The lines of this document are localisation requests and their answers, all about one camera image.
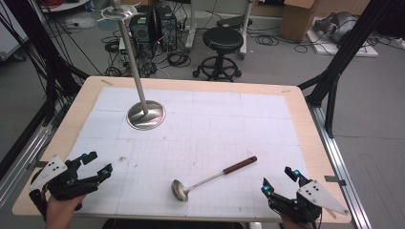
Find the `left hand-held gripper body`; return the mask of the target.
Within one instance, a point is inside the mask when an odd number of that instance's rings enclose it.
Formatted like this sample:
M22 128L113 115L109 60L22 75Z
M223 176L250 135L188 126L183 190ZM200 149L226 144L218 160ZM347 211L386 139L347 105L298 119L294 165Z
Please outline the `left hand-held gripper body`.
M47 215L47 191L57 200L69 200L98 189L97 184L78 178L77 170L80 166L75 163L75 159L63 161L59 156L54 156L34 175L29 187L29 197L43 219Z

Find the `steel ladle with brown handle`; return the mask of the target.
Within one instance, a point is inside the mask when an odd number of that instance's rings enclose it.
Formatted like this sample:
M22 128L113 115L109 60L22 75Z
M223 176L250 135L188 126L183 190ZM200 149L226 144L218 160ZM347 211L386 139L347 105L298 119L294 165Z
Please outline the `steel ladle with brown handle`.
M227 174L230 174L230 173L232 173L232 172L235 172L235 171L237 171L237 170L239 170L239 169L241 169L241 168L244 168L245 166L247 166L247 165L249 165L249 164L252 164L252 163L254 163L254 162L256 162L256 161L257 161L257 157L256 157L256 156L249 157L249 158L247 158L247 159L245 159L245 160L243 160L243 161L240 161L240 162L238 162L238 163L236 163L236 164L234 164L234 165L231 165L231 166L229 166L229 167L223 169L223 170L222 170L221 172L219 172L217 175L214 175L214 176L212 176L212 177L208 177L208 178L206 178L206 179L204 179L204 180L202 180L202 181L200 181L200 182L198 182L198 183L196 183L196 184L194 184L194 185L191 185L191 186L189 186L189 187L185 187L179 180L174 179L174 180L172 181L172 183L171 183L171 191L172 191L172 194L174 195L174 197L175 197L177 200L180 200L180 201L188 201L188 194L189 194L192 190L194 190L195 188L197 188L197 187L199 187L199 186L205 184L206 182L208 182L208 181L210 181L210 180L212 180L212 179L214 179L214 178L217 178L217 177L220 177L220 176L225 176L225 175L227 175Z

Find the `person's right hand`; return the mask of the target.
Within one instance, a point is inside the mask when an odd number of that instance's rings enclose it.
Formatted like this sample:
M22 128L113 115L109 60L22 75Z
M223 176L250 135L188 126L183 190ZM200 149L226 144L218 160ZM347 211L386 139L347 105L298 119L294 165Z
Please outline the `person's right hand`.
M297 223L285 216L281 216L281 219L285 229L313 229L310 223Z

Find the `person's left hand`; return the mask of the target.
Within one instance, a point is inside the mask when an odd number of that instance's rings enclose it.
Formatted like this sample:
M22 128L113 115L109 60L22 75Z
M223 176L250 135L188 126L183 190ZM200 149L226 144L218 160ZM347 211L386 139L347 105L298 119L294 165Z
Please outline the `person's left hand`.
M75 215L75 208L84 198L85 196L79 196L69 200L57 200L50 196L45 229L69 229Z

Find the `white grid mat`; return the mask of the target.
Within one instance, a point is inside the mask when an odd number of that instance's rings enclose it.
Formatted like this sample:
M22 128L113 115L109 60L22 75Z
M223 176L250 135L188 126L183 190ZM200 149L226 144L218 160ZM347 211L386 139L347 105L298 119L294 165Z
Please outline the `white grid mat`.
M136 90L105 87L78 134L50 145L49 155L68 159L97 153L79 169L81 177L113 166L111 177L84 199L81 216L270 221L277 216L261 191L263 179L294 198L298 186L285 168L309 172L281 95L158 89L145 95L166 111L157 128L128 124ZM174 179L189 187L252 156L256 162L195 188L188 201L172 194Z

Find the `person's dark clothing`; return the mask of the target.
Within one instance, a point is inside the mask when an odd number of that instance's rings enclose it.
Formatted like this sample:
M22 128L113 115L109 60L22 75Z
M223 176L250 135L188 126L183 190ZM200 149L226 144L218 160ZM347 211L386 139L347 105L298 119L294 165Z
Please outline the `person's dark clothing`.
M240 222L108 219L102 229L244 229Z

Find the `small bench power supply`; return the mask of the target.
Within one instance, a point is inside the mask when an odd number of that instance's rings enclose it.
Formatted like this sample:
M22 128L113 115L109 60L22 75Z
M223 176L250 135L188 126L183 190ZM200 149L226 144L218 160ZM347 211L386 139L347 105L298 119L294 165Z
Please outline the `small bench power supply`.
M128 54L127 54L127 51L126 51L126 47L125 47L123 38L119 39L118 51L119 51L119 54L120 54L121 61L123 63L128 63L129 58L128 58Z

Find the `black computer tower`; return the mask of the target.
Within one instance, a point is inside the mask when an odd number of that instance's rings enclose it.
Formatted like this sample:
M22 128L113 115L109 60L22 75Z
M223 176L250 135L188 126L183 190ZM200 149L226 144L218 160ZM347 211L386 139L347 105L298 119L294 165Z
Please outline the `black computer tower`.
M130 21L130 30L139 43L150 42L154 38L155 26L151 6L137 6L138 14Z
M160 43L167 51L177 48L177 18L169 6L156 7L156 21Z

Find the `white flat board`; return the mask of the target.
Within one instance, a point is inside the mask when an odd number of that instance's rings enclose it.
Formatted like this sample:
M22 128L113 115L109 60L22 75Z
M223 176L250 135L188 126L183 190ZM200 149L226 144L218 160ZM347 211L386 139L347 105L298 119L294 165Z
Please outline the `white flat board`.
M314 31L312 27L319 17L316 17L307 32L307 38L317 54L336 55L339 51L338 44L332 42L329 37L320 31ZM356 57L378 57L377 51L368 43L365 42L357 51Z

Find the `white metal stand leg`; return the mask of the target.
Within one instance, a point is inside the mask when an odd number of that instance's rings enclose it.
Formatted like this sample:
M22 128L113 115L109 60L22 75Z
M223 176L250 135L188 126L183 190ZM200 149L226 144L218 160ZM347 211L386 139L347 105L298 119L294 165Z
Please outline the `white metal stand leg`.
M191 49L193 47L193 42L194 42L194 37L196 33L196 18L195 18L195 1L196 0L190 0L190 26L188 30L188 34L186 37L186 41L184 44L185 50L187 52L191 52Z
M241 35L244 39L244 44L241 46L241 48L239 48L239 58L241 60L244 60L245 56L247 54L247 29L248 29L249 16L251 14L251 10L253 7L253 2L254 2L254 0L247 0L247 5L245 8L244 22L243 22L243 27L241 30Z

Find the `cardboard box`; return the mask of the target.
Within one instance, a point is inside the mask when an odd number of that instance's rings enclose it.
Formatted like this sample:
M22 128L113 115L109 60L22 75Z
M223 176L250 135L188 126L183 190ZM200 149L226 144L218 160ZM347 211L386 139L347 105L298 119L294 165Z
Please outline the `cardboard box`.
M317 0L285 0L280 35L291 41L303 40L317 7Z

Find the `black round stool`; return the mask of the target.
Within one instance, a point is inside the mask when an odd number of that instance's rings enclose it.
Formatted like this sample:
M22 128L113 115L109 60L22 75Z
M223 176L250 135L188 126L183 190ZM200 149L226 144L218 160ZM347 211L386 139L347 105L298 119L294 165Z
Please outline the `black round stool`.
M194 77L203 73L207 80L225 79L232 82L234 77L242 75L237 64L231 58L225 57L244 44L244 39L238 31L228 27L211 28L202 35L202 41L217 55L205 58L193 72Z

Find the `grey metal bracket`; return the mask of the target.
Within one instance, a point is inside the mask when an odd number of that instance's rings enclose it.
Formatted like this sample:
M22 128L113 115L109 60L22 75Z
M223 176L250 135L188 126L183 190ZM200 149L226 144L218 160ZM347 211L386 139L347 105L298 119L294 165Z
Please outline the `grey metal bracket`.
M336 176L324 176L326 182L337 183L340 187L346 186L346 181Z
M27 169L33 170L34 168L44 168L47 165L47 161L36 161L28 165Z

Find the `aluminium rail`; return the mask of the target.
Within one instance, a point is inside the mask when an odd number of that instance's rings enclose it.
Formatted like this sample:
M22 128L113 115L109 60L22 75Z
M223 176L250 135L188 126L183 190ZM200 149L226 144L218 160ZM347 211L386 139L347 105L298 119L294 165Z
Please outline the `aluminium rail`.
M323 141L326 153L330 160L331 168L334 171L345 201L348 204L355 228L373 229L359 195L355 190L352 177L347 169L344 158L340 153L337 142L333 137L329 136L327 129L325 128L326 116L321 108L309 106L309 111Z
M53 127L51 125L40 125L28 138L28 141L23 144L22 149L18 151L16 160L0 179L0 209L6 204L18 182L29 170L32 162L45 146L52 131Z

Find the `black frame strut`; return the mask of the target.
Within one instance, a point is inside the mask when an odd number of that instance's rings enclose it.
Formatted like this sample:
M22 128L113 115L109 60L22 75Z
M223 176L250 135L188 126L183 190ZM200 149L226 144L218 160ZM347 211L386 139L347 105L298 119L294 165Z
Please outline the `black frame strut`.
M400 0L371 0L327 68L314 78L298 85L302 91L311 86L314 87L312 92L306 96L306 101L315 108L320 108L323 99L328 98L324 128L329 137L333 138L335 100L338 82L343 71L352 62L361 46L384 19L390 8L399 2Z

